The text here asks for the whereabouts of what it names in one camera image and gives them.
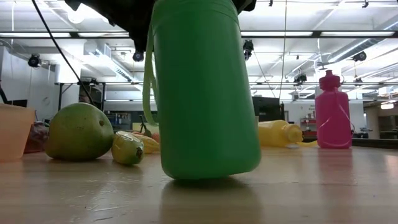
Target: pink water bottle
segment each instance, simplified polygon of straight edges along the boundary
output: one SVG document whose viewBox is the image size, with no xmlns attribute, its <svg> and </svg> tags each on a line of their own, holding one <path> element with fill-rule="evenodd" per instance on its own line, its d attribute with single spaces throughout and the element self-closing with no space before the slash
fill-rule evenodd
<svg viewBox="0 0 398 224">
<path fill-rule="evenodd" d="M 315 98 L 318 145 L 321 148 L 348 149 L 352 144 L 348 95 L 338 91 L 340 77 L 326 71 L 319 79 L 323 93 Z"/>
</svg>

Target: red bag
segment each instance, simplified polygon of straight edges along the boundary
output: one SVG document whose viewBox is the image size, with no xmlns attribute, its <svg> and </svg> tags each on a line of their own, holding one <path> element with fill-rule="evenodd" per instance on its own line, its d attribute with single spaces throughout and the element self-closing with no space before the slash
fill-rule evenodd
<svg viewBox="0 0 398 224">
<path fill-rule="evenodd" d="M 49 138 L 49 128 L 43 122 L 35 122 L 30 127 L 24 154 L 44 151 L 44 144 Z"/>
</svg>

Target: desk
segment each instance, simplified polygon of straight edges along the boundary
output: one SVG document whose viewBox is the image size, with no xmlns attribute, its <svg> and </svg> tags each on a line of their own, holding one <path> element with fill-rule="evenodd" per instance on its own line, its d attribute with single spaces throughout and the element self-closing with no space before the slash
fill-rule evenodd
<svg viewBox="0 0 398 224">
<path fill-rule="evenodd" d="M 0 223 L 396 223 L 398 152 L 267 149 L 253 172 L 172 181 L 160 156 L 124 167 L 28 154 L 0 164 Z"/>
</svg>

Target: wire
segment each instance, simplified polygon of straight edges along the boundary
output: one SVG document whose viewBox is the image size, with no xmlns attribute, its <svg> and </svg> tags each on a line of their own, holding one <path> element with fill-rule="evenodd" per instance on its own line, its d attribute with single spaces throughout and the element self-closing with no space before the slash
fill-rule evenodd
<svg viewBox="0 0 398 224">
<path fill-rule="evenodd" d="M 284 51 L 282 55 L 282 78 L 280 79 L 280 89 L 279 89 L 279 101 L 280 95 L 282 94 L 282 82 L 284 81 L 284 70 L 285 70 L 285 50 L 286 50 L 286 26 L 287 26 L 287 0 L 285 0 L 285 33 L 284 33 Z"/>
<path fill-rule="evenodd" d="M 40 16 L 40 19 L 42 20 L 43 25 L 45 26 L 45 29 L 46 29 L 47 32 L 49 33 L 50 38 L 52 39 L 52 42 L 55 44 L 55 47 L 56 47 L 56 48 L 58 49 L 58 51 L 60 52 L 60 54 L 61 54 L 61 56 L 63 57 L 64 61 L 68 64 L 68 66 L 69 66 L 70 69 L 72 70 L 73 74 L 75 74 L 75 76 L 76 76 L 76 78 L 77 78 L 77 80 L 78 80 L 78 84 L 80 84 L 80 86 L 83 87 L 83 90 L 85 91 L 85 93 L 86 93 L 88 99 L 90 100 L 90 103 L 91 103 L 92 105 L 94 105 L 94 101 L 93 101 L 93 99 L 91 98 L 90 94 L 88 93 L 86 87 L 85 87 L 84 84 L 81 82 L 81 80 L 80 80 L 79 76 L 77 75 L 75 69 L 73 69 L 72 65 L 69 63 L 69 61 L 68 61 L 68 59 L 66 58 L 65 54 L 62 52 L 60 46 L 58 45 L 57 41 L 55 40 L 54 36 L 52 35 L 51 30 L 50 30 L 49 26 L 47 25 L 47 23 L 45 22 L 44 17 L 43 17 L 43 15 L 42 15 L 42 13 L 41 13 L 39 7 L 37 6 L 36 1 L 35 1 L 35 0 L 32 0 L 32 3 L 33 3 L 33 5 L 34 5 L 34 7 L 35 7 L 35 9 L 36 9 L 36 11 L 37 11 L 37 13 L 38 13 L 38 15 Z"/>
<path fill-rule="evenodd" d="M 255 57 L 256 60 L 257 60 L 257 63 L 258 63 L 259 66 L 260 66 L 260 70 L 261 70 L 262 76 L 264 77 L 264 80 L 265 80 L 266 83 L 268 84 L 268 87 L 269 87 L 269 89 L 271 90 L 271 93 L 274 95 L 274 98 L 276 98 L 276 96 L 275 96 L 275 94 L 274 94 L 274 91 L 272 90 L 270 84 L 268 83 L 268 81 L 267 81 L 267 79 L 266 79 L 266 75 L 265 75 L 264 72 L 262 71 L 262 67 L 261 67 L 260 61 L 259 61 L 259 59 L 257 58 L 257 55 L 256 55 L 256 53 L 255 53 L 254 51 L 253 51 L 253 54 L 254 54 L 254 57 Z"/>
</svg>

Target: orange container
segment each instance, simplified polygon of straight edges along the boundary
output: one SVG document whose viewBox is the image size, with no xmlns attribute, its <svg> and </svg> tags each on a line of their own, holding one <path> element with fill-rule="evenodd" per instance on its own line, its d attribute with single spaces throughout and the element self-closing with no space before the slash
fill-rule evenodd
<svg viewBox="0 0 398 224">
<path fill-rule="evenodd" d="M 22 157 L 35 119 L 32 109 L 0 104 L 0 161 L 14 161 Z"/>
</svg>

